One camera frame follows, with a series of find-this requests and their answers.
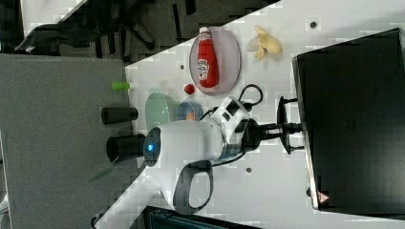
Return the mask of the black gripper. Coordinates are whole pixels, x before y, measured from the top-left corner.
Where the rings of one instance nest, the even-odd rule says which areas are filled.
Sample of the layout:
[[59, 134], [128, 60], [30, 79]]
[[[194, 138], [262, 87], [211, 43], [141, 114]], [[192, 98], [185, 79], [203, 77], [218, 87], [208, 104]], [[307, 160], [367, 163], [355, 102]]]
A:
[[282, 129], [290, 132], [301, 132], [303, 130], [302, 126], [297, 123], [270, 123], [260, 126], [254, 119], [250, 118], [246, 124], [244, 136], [242, 138], [242, 143], [240, 146], [241, 153], [247, 153], [256, 150], [260, 146], [262, 140], [283, 138], [289, 135], [289, 133], [263, 132], [262, 129]]

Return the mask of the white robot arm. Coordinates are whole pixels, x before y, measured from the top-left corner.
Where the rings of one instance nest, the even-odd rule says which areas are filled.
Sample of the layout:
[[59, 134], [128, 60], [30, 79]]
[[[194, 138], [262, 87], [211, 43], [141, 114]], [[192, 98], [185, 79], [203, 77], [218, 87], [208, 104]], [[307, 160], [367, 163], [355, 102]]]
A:
[[97, 217], [92, 229], [130, 229], [156, 196], [164, 198], [179, 214], [195, 214], [206, 204], [190, 204], [193, 176], [201, 173], [208, 176], [207, 195], [211, 197], [215, 166], [257, 149], [263, 140], [302, 131], [298, 123], [259, 125], [252, 118], [230, 125], [210, 118], [159, 125], [144, 140], [145, 168], [115, 203]]

